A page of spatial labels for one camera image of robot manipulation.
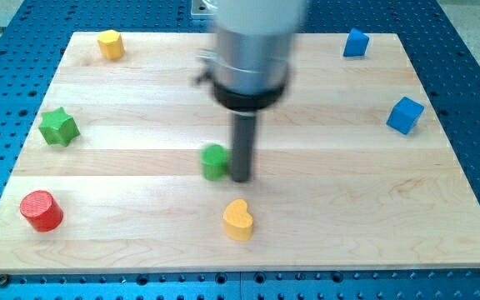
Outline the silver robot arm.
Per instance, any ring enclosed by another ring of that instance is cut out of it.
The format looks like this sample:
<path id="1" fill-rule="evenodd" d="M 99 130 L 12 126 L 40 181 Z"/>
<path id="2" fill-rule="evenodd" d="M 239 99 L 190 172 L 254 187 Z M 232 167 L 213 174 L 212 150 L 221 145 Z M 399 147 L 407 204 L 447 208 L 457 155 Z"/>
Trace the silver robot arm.
<path id="1" fill-rule="evenodd" d="M 288 84 L 290 53 L 308 2 L 218 0 L 213 48 L 199 55 L 205 68 L 196 82 L 210 81 L 225 108 L 256 112 L 273 105 Z"/>

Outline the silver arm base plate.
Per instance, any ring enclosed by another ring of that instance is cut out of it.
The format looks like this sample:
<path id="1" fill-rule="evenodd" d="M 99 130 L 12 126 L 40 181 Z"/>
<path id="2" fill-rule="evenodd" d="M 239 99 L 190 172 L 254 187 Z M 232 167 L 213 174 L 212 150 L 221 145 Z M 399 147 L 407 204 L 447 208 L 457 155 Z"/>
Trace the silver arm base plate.
<path id="1" fill-rule="evenodd" d="M 189 4 L 193 18 L 213 17 L 218 9 L 217 0 L 190 0 Z"/>

